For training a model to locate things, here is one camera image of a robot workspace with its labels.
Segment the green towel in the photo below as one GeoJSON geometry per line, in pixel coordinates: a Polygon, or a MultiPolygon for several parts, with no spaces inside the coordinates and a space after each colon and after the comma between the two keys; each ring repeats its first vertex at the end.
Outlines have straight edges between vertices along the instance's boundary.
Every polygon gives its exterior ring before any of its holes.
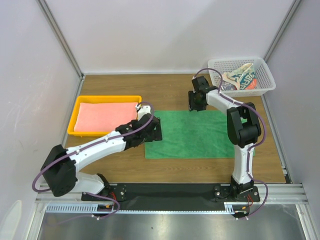
{"type": "Polygon", "coordinates": [[[146,142],[145,158],[233,159],[227,117],[218,110],[157,110],[162,140],[146,142]]]}

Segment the yellow plastic tray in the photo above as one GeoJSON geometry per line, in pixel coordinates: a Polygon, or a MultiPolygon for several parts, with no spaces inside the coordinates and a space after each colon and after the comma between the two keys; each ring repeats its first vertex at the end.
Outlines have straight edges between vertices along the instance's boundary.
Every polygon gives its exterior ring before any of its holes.
{"type": "Polygon", "coordinates": [[[140,95],[81,95],[76,99],[73,112],[69,121],[67,132],[69,135],[77,137],[102,137],[110,132],[76,132],[75,123],[80,109],[80,103],[99,104],[99,103],[132,103],[137,104],[142,101],[140,95]]]}

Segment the pink towel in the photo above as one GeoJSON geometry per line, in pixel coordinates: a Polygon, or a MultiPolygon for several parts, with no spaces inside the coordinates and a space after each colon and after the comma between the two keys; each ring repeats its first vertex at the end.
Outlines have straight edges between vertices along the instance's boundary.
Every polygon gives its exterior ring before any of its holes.
{"type": "Polygon", "coordinates": [[[80,103],[76,132],[111,132],[137,118],[136,102],[80,103]]]}

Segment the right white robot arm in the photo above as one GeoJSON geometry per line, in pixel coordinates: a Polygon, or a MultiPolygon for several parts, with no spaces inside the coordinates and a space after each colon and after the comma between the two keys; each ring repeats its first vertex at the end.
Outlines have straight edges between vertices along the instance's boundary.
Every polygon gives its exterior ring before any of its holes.
{"type": "Polygon", "coordinates": [[[262,133],[259,117],[253,103],[242,103],[210,86],[204,76],[194,77],[193,90],[188,92],[190,111],[204,111],[212,106],[226,115],[227,136],[234,146],[234,169],[230,194],[242,201],[254,188],[252,176],[254,145],[262,133]]]}

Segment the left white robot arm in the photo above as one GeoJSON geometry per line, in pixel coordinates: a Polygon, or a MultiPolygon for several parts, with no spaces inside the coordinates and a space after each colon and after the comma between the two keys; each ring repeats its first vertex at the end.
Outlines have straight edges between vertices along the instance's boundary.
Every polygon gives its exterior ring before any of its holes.
{"type": "Polygon", "coordinates": [[[99,200],[105,200],[111,191],[107,179],[101,173],[87,174],[81,170],[109,155],[160,140],[160,118],[146,113],[141,118],[120,125],[109,134],[85,144],[69,148],[56,145],[42,165],[41,172],[55,197],[71,192],[85,192],[93,194],[99,200]]]}

